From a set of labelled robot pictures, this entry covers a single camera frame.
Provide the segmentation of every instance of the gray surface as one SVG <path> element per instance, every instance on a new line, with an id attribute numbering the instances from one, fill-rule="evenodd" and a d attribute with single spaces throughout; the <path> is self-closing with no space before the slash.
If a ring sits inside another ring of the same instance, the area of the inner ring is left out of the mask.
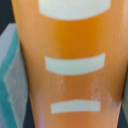
<path id="1" fill-rule="evenodd" d="M 4 77 L 4 83 L 10 96 L 9 100 L 17 126 L 23 128 L 28 99 L 28 83 L 20 47 Z"/>

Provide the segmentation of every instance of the orange plastic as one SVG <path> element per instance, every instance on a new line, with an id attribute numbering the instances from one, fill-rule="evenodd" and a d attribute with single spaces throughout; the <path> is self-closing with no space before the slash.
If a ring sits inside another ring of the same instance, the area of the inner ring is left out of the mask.
<path id="1" fill-rule="evenodd" d="M 38 0 L 12 3 L 36 128 L 116 128 L 128 64 L 128 1 L 112 0 L 104 13 L 75 21 L 41 14 Z M 46 69 L 45 57 L 82 59 L 102 53 L 105 66 L 92 73 L 67 76 Z M 73 99 L 100 101 L 101 111 L 51 113 L 52 103 Z"/>

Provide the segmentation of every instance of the teal surface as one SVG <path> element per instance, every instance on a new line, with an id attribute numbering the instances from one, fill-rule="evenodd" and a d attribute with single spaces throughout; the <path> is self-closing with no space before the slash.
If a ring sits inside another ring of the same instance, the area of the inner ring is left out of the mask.
<path id="1" fill-rule="evenodd" d="M 4 118 L 7 128 L 18 128 L 16 125 L 14 113 L 12 111 L 11 102 L 9 101 L 8 91 L 5 87 L 4 77 L 9 69 L 9 66 L 12 64 L 17 54 L 19 45 L 20 45 L 20 42 L 19 42 L 17 30 L 16 30 L 14 32 L 9 51 L 0 68 L 0 109 L 1 109 L 2 116 Z"/>

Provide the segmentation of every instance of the orange traffic cone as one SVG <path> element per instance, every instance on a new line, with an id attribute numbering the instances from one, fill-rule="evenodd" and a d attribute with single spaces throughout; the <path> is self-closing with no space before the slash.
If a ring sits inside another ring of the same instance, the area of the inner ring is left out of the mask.
<path id="1" fill-rule="evenodd" d="M 116 128 L 128 64 L 127 0 L 12 0 L 36 128 Z"/>

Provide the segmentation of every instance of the blurry background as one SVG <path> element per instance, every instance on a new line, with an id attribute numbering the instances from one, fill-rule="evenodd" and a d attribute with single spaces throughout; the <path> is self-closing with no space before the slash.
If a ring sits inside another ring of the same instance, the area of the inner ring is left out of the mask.
<path id="1" fill-rule="evenodd" d="M 14 22 L 11 0 L 0 0 L 0 35 L 9 23 Z M 24 120 L 24 128 L 35 128 L 29 97 L 26 108 L 26 117 Z M 128 128 L 122 109 L 119 117 L 118 128 Z"/>

